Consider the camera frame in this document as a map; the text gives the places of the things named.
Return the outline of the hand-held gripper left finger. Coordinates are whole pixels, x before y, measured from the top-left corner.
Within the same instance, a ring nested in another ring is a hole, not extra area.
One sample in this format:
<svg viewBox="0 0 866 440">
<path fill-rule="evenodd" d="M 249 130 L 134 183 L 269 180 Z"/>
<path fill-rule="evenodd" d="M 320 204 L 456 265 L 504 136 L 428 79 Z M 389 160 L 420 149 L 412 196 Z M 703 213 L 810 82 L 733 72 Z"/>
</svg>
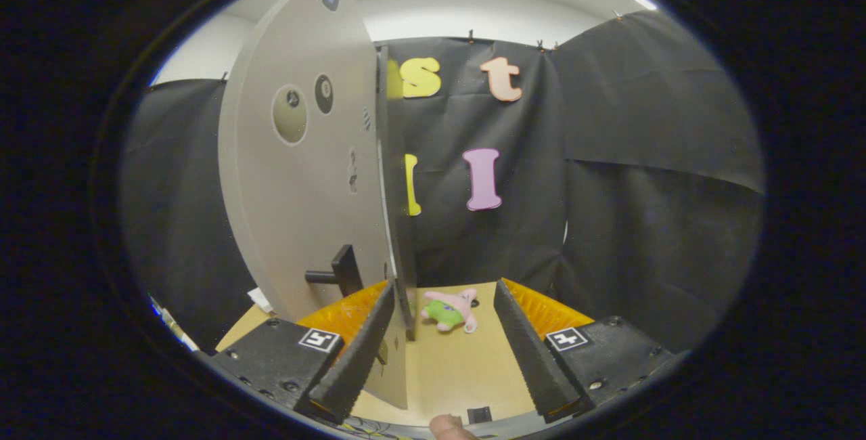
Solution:
<svg viewBox="0 0 866 440">
<path fill-rule="evenodd" d="M 377 361 L 396 307 L 393 282 L 350 295 L 371 298 L 355 337 L 270 317 L 203 363 L 254 402 L 325 424 L 349 418 Z"/>
</svg>

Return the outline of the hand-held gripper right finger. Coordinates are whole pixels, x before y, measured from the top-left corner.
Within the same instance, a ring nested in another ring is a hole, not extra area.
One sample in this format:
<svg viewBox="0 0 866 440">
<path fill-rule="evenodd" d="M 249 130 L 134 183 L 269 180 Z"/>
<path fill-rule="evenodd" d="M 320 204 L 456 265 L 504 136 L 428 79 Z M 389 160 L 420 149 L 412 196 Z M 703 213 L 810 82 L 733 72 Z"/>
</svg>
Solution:
<svg viewBox="0 0 866 440">
<path fill-rule="evenodd" d="M 496 282 L 494 308 L 548 424 L 631 408 L 687 359 L 624 317 L 594 320 L 511 280 Z"/>
</svg>

